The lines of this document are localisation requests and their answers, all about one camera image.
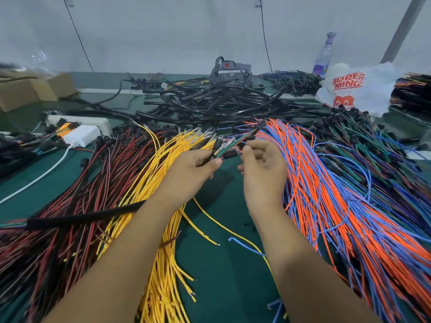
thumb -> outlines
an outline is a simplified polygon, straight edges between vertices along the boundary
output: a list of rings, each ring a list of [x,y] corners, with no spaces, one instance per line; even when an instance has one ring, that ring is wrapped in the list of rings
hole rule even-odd
[[[200,169],[205,173],[206,178],[210,177],[223,163],[220,158],[215,158],[203,165]]]
[[[243,148],[242,160],[244,163],[244,170],[247,170],[247,168],[252,168],[257,164],[254,152],[248,145],[245,145]]]

bundle of orange and blue wires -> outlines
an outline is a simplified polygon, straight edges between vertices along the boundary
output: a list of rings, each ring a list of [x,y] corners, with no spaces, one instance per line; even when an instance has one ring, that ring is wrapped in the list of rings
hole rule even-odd
[[[287,214],[319,253],[318,240],[323,242],[331,266],[352,290],[386,322],[407,321],[400,300],[427,322],[431,317],[431,255],[423,243],[429,240],[418,241],[414,233],[371,204],[370,192],[360,195],[327,170],[319,157],[337,155],[316,154],[316,137],[309,130],[269,119],[256,138],[279,147],[288,163]],[[355,165],[370,191],[370,173]],[[335,257],[345,269],[335,264]]]

metal pole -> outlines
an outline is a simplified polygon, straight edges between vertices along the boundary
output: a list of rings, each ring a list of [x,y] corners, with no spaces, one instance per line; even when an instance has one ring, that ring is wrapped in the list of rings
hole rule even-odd
[[[380,63],[393,62],[426,0],[412,0]]]

power strip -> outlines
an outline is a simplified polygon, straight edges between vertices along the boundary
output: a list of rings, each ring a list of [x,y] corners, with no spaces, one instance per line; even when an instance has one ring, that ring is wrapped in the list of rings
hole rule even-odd
[[[78,122],[79,124],[83,124],[86,126],[97,126],[99,127],[102,135],[111,136],[112,129],[109,120],[106,118],[92,118],[92,117],[74,117],[71,115],[53,115],[50,114],[46,118],[46,125],[50,124],[56,125],[57,122],[61,119],[65,119],[67,122]]]

white charger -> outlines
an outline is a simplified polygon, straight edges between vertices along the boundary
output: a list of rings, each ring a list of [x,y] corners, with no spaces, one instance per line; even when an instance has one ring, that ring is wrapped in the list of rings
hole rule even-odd
[[[66,144],[72,148],[86,147],[93,140],[100,136],[100,130],[97,126],[80,125],[63,137]]]

